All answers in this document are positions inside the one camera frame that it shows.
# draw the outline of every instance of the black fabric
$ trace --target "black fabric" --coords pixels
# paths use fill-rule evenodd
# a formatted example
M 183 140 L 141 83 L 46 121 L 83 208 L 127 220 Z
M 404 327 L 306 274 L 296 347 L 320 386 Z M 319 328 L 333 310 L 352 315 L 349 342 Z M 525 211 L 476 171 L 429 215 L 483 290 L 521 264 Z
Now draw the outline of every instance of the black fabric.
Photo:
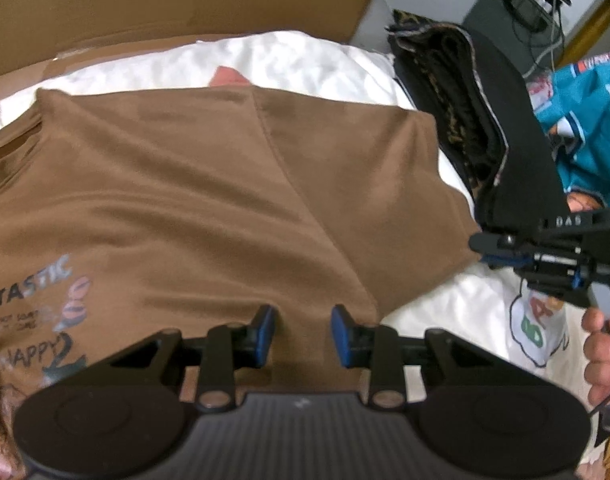
M 440 146 L 460 160 L 456 169 L 472 189 L 476 221 L 515 231 L 568 213 L 520 73 L 481 34 L 410 16 L 398 13 L 390 28 L 396 75 L 417 107 L 442 126 Z M 422 86 L 433 95 L 421 95 Z

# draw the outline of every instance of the round black disc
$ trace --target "round black disc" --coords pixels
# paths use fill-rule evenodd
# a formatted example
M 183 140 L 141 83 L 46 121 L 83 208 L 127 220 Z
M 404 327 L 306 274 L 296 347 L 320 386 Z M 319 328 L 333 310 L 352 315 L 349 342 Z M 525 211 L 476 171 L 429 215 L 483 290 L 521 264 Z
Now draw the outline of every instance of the round black disc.
M 543 386 L 442 386 L 420 408 L 429 446 L 469 472 L 540 478 L 573 470 L 590 419 L 571 394 Z
M 178 440 L 184 411 L 164 386 L 53 386 L 14 419 L 25 461 L 61 478 L 133 474 Z

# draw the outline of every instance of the screw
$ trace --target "screw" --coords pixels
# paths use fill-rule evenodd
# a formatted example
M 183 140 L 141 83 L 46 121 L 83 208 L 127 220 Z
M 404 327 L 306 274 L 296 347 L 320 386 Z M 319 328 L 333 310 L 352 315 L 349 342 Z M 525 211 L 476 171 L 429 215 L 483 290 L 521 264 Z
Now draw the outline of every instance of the screw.
M 198 398 L 198 402 L 208 410 L 216 410 L 227 406 L 231 402 L 231 397 L 227 392 L 222 390 L 213 390 L 212 392 L 203 393 Z
M 376 406 L 379 408 L 384 408 L 386 410 L 393 410 L 394 408 L 399 408 L 405 402 L 405 397 L 400 392 L 396 392 L 394 390 L 382 390 L 373 397 L 371 400 Z

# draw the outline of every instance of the brown t-shirt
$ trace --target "brown t-shirt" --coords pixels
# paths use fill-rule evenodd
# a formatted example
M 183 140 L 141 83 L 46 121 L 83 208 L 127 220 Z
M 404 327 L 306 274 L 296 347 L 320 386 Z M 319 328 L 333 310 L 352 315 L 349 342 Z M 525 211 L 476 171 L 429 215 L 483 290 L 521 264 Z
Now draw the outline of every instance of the brown t-shirt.
M 328 330 L 475 260 L 434 120 L 255 87 L 68 96 L 0 131 L 0 452 L 38 388 L 153 332 L 280 312 L 239 384 L 355 388 Z

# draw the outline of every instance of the ribbed gray surface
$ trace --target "ribbed gray surface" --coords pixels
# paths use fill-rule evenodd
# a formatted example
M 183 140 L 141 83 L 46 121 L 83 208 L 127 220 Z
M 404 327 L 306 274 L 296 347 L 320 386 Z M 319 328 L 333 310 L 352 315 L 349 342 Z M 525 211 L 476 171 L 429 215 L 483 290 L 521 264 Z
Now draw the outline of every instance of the ribbed gray surface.
M 550 480 L 574 478 L 566 474 Z M 352 394 L 250 394 L 235 412 L 201 418 L 173 457 L 131 479 L 482 480 L 482 477 L 459 471 L 435 456 L 401 415 L 372 412 Z

